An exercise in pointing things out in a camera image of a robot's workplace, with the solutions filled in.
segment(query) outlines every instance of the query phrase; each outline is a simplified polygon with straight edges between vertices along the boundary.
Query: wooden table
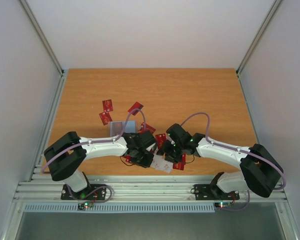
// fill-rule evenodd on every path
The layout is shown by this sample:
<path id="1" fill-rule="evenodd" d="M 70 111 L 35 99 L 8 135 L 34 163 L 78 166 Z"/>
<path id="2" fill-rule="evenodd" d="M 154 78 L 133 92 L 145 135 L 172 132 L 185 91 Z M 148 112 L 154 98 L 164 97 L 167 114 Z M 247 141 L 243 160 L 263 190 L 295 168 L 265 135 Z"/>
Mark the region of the wooden table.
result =
<path id="1" fill-rule="evenodd" d="M 62 93 L 49 144 L 70 131 L 79 136 L 109 136 L 99 113 L 102 101 L 112 99 L 113 121 L 126 119 L 128 109 L 139 102 L 146 122 L 165 133 L 174 123 L 182 123 L 197 112 L 211 117 L 209 136 L 239 146 L 256 142 L 241 87 L 234 69 L 70 69 Z M 142 116 L 132 117 L 140 124 Z M 185 129 L 205 133 L 207 119 L 198 115 Z M 125 166 L 119 157 L 108 156 L 85 161 L 79 169 L 87 175 L 167 175 L 164 171 L 139 166 Z M 236 168 L 208 158 L 196 158 L 184 171 L 171 175 L 214 175 L 235 172 Z"/>

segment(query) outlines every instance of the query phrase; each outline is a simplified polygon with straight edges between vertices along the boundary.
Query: gray floor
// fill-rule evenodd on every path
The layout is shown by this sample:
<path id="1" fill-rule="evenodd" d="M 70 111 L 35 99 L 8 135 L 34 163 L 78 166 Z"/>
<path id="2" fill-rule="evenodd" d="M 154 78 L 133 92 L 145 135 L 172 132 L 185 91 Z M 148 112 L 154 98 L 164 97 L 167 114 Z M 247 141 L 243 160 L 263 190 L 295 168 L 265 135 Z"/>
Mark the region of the gray floor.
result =
<path id="1" fill-rule="evenodd" d="M 22 217 L 17 240 L 281 240 L 273 203 L 241 212 L 33 213 Z"/>

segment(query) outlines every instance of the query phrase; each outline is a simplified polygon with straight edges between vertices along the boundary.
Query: white wall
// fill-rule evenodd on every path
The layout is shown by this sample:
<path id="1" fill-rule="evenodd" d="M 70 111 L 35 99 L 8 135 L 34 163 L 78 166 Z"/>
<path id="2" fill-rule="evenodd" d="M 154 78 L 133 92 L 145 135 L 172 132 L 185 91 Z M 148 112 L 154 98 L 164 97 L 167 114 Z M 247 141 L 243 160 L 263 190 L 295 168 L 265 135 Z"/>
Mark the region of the white wall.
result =
<path id="1" fill-rule="evenodd" d="M 242 73 L 257 135 L 283 167 L 300 230 L 300 1 L 283 2 Z"/>
<path id="2" fill-rule="evenodd" d="M 237 68 L 274 0 L 28 0 L 64 69 Z"/>
<path id="3" fill-rule="evenodd" d="M 0 0 L 0 234 L 31 170 L 58 72 L 17 0 Z"/>

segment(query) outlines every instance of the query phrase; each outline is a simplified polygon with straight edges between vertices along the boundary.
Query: black mounting plate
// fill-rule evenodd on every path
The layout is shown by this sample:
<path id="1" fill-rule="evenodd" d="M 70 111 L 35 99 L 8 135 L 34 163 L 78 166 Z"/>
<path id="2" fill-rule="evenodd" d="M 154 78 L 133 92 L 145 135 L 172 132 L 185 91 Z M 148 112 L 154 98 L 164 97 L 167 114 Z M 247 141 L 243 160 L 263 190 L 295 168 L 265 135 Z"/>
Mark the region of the black mounting plate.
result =
<path id="1" fill-rule="evenodd" d="M 220 198 L 216 198 L 212 192 L 210 184 L 195 184 L 192 189 L 192 193 L 195 195 L 195 200 L 233 200 L 233 197 L 229 193 L 223 193 Z M 235 200 L 239 200 L 239 193 L 231 192 Z"/>
<path id="2" fill-rule="evenodd" d="M 63 185 L 62 191 L 65 193 L 61 193 L 61 200 L 80 200 L 80 195 L 84 193 L 85 195 L 91 193 L 93 189 L 99 188 L 105 186 L 105 184 L 90 184 L 90 187 L 88 189 L 84 189 L 79 192 L 72 192 L 72 195 L 74 195 L 77 199 L 73 199 L 73 197 L 70 195 L 67 185 Z M 86 197 L 85 199 L 82 199 L 83 201 L 102 201 L 105 200 L 107 189 L 106 188 L 100 188 L 95 193 L 97 194 L 97 197 L 95 194 L 91 194 L 90 196 Z"/>

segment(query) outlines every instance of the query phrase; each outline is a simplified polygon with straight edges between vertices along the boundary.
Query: ventilation grille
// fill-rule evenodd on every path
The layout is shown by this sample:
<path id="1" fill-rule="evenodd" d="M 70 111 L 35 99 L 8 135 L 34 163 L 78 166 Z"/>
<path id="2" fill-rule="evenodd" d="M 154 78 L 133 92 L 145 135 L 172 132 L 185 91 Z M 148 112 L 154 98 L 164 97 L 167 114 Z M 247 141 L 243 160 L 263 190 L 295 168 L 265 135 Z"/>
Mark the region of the ventilation grille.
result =
<path id="1" fill-rule="evenodd" d="M 213 203 L 95 203 L 80 210 L 77 203 L 27 203 L 25 212 L 54 213 L 214 213 Z"/>

